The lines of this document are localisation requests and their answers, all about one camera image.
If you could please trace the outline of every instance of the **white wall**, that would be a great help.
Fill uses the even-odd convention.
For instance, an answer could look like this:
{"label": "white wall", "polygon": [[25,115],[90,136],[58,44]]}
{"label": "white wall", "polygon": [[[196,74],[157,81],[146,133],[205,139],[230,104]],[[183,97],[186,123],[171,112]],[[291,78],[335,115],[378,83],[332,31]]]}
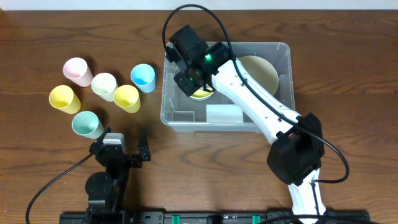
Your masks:
{"label": "white wall", "polygon": [[3,10],[162,10],[195,3],[209,9],[398,9],[398,0],[0,0]]}

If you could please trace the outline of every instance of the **brown wood surface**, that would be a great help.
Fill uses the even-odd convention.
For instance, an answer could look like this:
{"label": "brown wood surface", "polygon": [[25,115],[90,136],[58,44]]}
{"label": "brown wood surface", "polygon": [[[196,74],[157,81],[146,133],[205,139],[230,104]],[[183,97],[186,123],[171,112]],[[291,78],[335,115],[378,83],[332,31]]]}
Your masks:
{"label": "brown wood surface", "polygon": [[[71,129],[73,115],[52,108],[57,85],[71,86],[81,110],[97,113],[135,148],[149,130],[152,161],[131,171],[124,204],[168,211],[267,210],[291,207],[287,186],[268,168],[269,145],[256,133],[176,133],[160,120],[166,11],[3,12],[0,15],[0,223],[24,223],[26,207],[49,180],[88,154],[92,140]],[[316,114],[323,134],[351,166],[349,179],[322,184],[335,209],[366,209],[374,221],[398,222],[398,14],[395,11],[219,11],[232,41],[285,42],[292,51],[295,104]],[[190,24],[206,40],[223,40],[215,21],[185,11],[167,37]],[[157,87],[127,114],[62,74],[71,57],[91,71],[131,84],[138,63],[156,68]],[[324,179],[343,175],[326,149]],[[86,179],[103,168],[91,158],[49,187],[32,223],[57,223],[62,211],[87,207]]]}

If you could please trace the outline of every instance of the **yellow cup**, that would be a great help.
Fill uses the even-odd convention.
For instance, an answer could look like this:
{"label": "yellow cup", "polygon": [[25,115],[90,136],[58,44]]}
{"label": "yellow cup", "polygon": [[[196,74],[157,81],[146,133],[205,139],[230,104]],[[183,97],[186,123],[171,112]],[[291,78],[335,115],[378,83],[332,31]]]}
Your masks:
{"label": "yellow cup", "polygon": [[135,113],[141,107],[138,90],[131,85],[117,88],[113,94],[113,101],[128,113]]}
{"label": "yellow cup", "polygon": [[55,87],[50,93],[50,104],[58,110],[74,114],[80,110],[81,103],[73,90],[66,85]]}

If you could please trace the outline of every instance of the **gray bin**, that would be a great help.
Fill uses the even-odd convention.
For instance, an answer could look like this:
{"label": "gray bin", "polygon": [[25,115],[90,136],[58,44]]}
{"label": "gray bin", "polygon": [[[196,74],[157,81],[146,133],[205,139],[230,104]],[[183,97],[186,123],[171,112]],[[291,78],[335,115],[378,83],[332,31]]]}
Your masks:
{"label": "gray bin", "polygon": [[[285,106],[295,109],[290,49],[285,43],[232,42],[236,56],[255,55],[270,62],[279,76],[279,87],[274,97]],[[206,122],[206,105],[230,105],[232,100],[215,92],[204,101],[187,97],[174,82],[178,72],[175,63],[165,59],[163,74],[162,108],[160,118],[175,131],[253,131],[261,132],[255,123],[243,113],[243,123]]]}

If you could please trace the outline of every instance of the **light green cup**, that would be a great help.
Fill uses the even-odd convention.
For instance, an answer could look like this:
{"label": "light green cup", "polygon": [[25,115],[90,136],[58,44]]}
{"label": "light green cup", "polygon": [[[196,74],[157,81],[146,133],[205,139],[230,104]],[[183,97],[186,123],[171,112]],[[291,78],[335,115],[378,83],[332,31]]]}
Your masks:
{"label": "light green cup", "polygon": [[72,121],[72,129],[76,134],[91,139],[98,138],[104,132],[104,126],[91,111],[78,113]]}

